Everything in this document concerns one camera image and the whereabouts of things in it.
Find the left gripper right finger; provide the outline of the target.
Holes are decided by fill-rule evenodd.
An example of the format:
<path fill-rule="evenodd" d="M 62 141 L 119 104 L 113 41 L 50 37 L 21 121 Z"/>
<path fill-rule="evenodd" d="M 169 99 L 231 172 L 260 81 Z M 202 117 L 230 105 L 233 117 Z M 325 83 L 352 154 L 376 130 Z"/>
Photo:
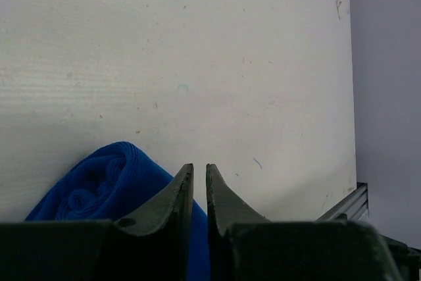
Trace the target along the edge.
<path fill-rule="evenodd" d="M 235 224 L 270 222 L 226 184 L 215 164 L 206 166 L 206 195 L 209 237 L 222 237 Z"/>

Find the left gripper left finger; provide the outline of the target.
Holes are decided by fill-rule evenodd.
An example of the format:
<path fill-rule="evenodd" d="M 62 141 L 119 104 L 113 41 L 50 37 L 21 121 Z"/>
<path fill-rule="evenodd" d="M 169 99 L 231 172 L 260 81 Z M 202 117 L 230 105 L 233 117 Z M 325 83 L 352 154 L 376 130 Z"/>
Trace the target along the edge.
<path fill-rule="evenodd" d="M 133 236 L 188 237 L 193 208 L 193 165 L 185 164 L 157 195 L 116 221 Z"/>

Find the blue towel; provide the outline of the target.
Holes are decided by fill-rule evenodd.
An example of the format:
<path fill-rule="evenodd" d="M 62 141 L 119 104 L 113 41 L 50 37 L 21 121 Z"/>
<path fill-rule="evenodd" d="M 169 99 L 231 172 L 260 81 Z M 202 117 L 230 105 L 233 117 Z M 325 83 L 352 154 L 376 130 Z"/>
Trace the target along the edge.
<path fill-rule="evenodd" d="M 128 142 L 77 163 L 26 217 L 17 280 L 209 280 L 208 224 L 193 200 L 187 237 L 133 236 L 116 221 L 174 176 Z"/>

